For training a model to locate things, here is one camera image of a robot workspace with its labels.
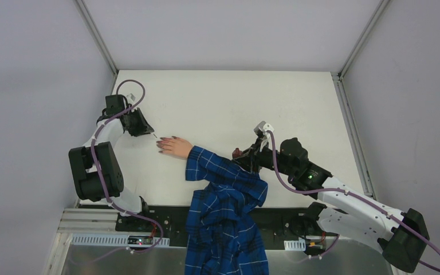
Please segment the red nail polish bottle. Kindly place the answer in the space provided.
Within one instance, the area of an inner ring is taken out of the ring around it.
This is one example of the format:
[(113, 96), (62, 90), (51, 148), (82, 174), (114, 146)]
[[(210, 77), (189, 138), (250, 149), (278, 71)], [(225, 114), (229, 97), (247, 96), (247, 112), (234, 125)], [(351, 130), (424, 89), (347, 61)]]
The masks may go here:
[(236, 159), (239, 158), (243, 155), (243, 151), (240, 150), (239, 148), (236, 148), (233, 152), (232, 152), (232, 159)]

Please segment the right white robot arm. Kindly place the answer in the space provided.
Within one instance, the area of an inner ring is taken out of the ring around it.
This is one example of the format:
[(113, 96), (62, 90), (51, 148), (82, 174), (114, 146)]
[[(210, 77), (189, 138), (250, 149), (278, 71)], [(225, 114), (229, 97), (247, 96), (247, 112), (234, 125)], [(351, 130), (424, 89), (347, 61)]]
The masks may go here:
[(308, 234), (320, 231), (348, 237), (379, 252), (392, 266), (414, 273), (429, 238), (423, 215), (386, 206), (361, 194), (308, 159), (297, 138), (284, 140), (272, 151), (258, 138), (246, 150), (232, 153), (234, 163), (248, 172), (261, 168), (288, 176), (298, 193), (307, 191), (315, 201), (307, 208), (302, 227)]

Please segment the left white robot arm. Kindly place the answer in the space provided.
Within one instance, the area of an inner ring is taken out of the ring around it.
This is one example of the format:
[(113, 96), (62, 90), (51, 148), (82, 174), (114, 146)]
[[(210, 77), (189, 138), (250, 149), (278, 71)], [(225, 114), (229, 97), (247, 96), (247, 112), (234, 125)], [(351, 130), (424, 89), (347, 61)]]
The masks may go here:
[(114, 146), (125, 133), (138, 137), (153, 134), (154, 129), (138, 107), (113, 118), (137, 104), (134, 95), (106, 96), (105, 103), (95, 133), (68, 153), (76, 194), (80, 200), (109, 203), (123, 216), (132, 213), (131, 226), (143, 232), (151, 227), (152, 216), (145, 200), (125, 187)]

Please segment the mannequin hand with painted nails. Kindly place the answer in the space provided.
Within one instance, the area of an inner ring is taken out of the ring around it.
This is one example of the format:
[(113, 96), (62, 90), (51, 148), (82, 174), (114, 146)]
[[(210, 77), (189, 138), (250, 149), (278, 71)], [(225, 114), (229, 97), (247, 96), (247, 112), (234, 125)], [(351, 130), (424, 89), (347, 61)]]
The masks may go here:
[(161, 137), (156, 142), (156, 146), (160, 154), (170, 155), (179, 159), (187, 159), (193, 148), (190, 142), (176, 136)]

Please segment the blue plaid shirt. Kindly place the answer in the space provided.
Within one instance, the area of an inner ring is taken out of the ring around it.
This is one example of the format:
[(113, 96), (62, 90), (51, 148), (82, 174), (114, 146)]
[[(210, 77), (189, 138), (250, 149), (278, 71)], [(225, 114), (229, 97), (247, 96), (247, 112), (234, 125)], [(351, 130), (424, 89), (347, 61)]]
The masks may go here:
[(187, 158), (186, 180), (208, 182), (193, 192), (186, 225), (185, 274), (269, 274), (265, 246), (257, 225), (221, 229), (217, 222), (244, 217), (261, 207), (268, 184), (233, 161), (194, 146)]

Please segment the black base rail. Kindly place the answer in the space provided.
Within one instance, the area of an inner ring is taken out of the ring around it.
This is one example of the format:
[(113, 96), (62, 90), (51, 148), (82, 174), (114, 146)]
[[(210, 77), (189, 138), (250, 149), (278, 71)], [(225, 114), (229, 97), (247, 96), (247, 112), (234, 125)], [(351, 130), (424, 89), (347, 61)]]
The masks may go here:
[[(244, 215), (250, 221), (249, 224), (236, 218), (232, 221), (217, 222), (216, 225), (221, 229), (237, 225), (240, 225), (241, 229), (247, 229), (255, 224), (267, 250), (283, 250), (285, 241), (296, 241), (299, 238), (318, 244), (322, 236), (325, 237), (323, 244), (326, 245), (336, 234), (323, 233), (318, 225), (305, 219), (306, 210), (306, 208), (258, 207)], [(185, 247), (189, 235), (187, 232), (189, 226), (186, 225), (189, 220), (188, 213), (188, 206), (150, 206), (145, 216), (162, 226), (163, 236), (170, 240), (171, 246)], [(159, 228), (152, 222), (135, 217), (122, 217), (119, 214), (116, 218), (115, 230), (146, 235), (153, 233), (154, 237), (160, 236)]]

